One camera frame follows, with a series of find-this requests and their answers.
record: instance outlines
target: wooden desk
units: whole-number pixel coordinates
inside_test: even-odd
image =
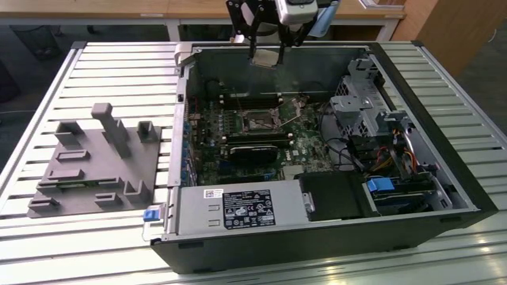
[[[0,17],[165,17],[167,5],[169,0],[0,0]]]
[[[230,18],[226,0],[169,0],[170,18]],[[358,0],[342,0],[339,19],[405,18],[405,12],[393,9],[365,9]]]
[[[381,26],[378,40],[390,40],[405,12],[365,9],[343,0],[333,25]],[[0,0],[0,24],[166,25],[173,41],[183,24],[231,24],[226,0]]]

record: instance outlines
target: metal work table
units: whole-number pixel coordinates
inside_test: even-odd
[[[90,115],[98,102],[115,106],[126,126],[151,120],[163,127],[154,203],[166,200],[175,45],[89,43],[71,50],[0,176],[0,284],[457,284],[507,276],[506,136],[427,50],[410,42],[383,47],[501,209],[477,225],[397,252],[178,275],[145,241],[162,227],[153,226],[143,239],[142,210],[30,219],[27,205],[58,144],[58,121],[77,119],[82,128],[98,128]]]

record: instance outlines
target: green circuit board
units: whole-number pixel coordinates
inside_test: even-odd
[[[299,166],[293,167],[291,172],[333,170],[318,131],[317,118],[322,103],[305,104],[298,96],[285,96],[283,100],[285,103],[277,109],[223,110],[219,104],[211,103],[202,110],[201,122],[194,123],[199,185],[291,179],[285,173],[289,166]],[[249,132],[291,133],[291,146],[278,149],[274,163],[259,167],[237,167],[223,158],[227,149],[221,143],[223,135],[245,135]]]

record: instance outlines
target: power supply label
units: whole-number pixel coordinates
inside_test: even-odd
[[[270,190],[223,193],[222,200],[227,230],[277,224]]]

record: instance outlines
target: white table leg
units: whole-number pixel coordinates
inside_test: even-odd
[[[398,26],[398,19],[389,19],[386,20],[386,24],[382,26],[379,35],[378,35],[378,42],[389,42],[391,40],[391,37],[394,36],[397,26]]]
[[[167,20],[166,26],[167,26],[167,33],[169,33],[170,41],[181,42],[182,41],[181,30],[179,30],[181,20],[179,19]]]

